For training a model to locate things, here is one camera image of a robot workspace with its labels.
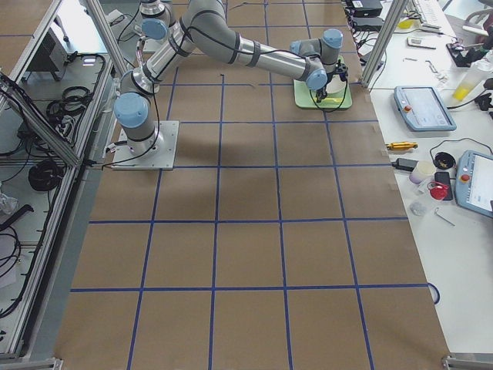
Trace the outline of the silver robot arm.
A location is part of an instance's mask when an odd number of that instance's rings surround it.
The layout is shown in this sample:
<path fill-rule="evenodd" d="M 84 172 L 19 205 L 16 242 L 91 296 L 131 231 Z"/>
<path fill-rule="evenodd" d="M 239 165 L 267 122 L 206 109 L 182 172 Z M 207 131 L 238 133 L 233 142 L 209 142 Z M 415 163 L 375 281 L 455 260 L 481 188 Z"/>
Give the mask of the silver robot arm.
<path fill-rule="evenodd" d="M 143 18 L 158 18 L 166 11 L 161 0 L 140 0 L 139 12 Z"/>
<path fill-rule="evenodd" d="M 160 128 L 149 116 L 150 99 L 159 90 L 162 76 L 198 49 L 226 64 L 241 64 L 304 82 L 322 100 L 334 76 L 347 78 L 339 53 L 343 35 L 327 29 L 318 39 L 294 41 L 288 50 L 275 49 L 246 39 L 226 23 L 220 1 L 191 1 L 179 18 L 164 21 L 160 14 L 144 16 L 144 37 L 162 41 L 160 48 L 120 83 L 113 112 L 126 135 L 131 157 L 145 156 L 158 146 Z"/>

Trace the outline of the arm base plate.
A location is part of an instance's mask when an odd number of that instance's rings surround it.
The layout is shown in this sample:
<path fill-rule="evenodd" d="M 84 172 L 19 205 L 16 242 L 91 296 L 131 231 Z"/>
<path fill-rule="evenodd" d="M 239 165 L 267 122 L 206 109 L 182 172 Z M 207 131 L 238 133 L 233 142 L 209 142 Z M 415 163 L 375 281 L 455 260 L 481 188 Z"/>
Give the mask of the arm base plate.
<path fill-rule="evenodd" d="M 116 147 L 112 165 L 114 170 L 173 170 L 179 121 L 154 121 L 157 138 L 135 142 L 127 139 L 124 129 L 120 130 L 119 141 L 125 144 Z"/>

